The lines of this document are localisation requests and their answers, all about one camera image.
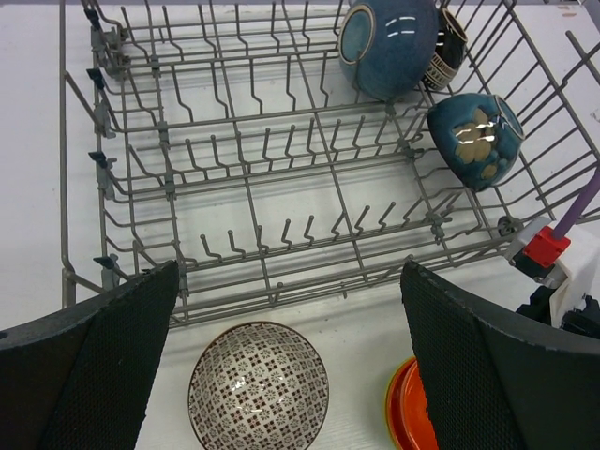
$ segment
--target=red plastic piece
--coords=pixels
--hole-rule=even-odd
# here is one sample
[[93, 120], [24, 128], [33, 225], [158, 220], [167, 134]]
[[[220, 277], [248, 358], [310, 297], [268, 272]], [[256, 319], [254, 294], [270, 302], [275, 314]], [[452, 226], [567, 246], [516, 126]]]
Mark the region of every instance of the red plastic piece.
[[554, 264], [571, 244], [571, 239], [568, 237], [559, 240], [554, 239], [552, 232], [553, 230], [550, 227], [544, 227], [523, 249], [525, 256], [545, 269]]

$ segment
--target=purple stick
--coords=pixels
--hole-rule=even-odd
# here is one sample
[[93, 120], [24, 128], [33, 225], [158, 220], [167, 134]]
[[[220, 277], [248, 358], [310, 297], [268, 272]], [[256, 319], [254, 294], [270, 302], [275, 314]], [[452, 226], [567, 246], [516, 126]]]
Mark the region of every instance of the purple stick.
[[583, 211], [585, 211], [585, 208], [588, 207], [598, 191], [600, 191], [600, 168], [596, 169], [596, 172], [593, 174], [588, 185], [579, 192], [579, 195], [577, 195], [577, 198], [569, 210], [562, 216], [561, 221], [556, 225], [556, 228], [552, 232], [552, 237], [554, 239], [563, 239], [566, 234], [569, 233], [571, 227], [575, 225], [575, 222], [578, 221], [579, 217]]

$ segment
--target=blue mug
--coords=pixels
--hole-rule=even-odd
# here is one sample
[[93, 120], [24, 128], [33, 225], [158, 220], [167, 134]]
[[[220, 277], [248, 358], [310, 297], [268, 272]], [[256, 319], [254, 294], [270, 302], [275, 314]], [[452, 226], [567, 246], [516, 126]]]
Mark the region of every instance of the blue mug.
[[427, 113], [431, 137], [462, 184], [480, 192], [513, 167], [525, 133], [517, 116], [498, 96], [461, 94]]
[[393, 102], [424, 77], [438, 28], [433, 0], [357, 0], [339, 33], [342, 72], [369, 96]]

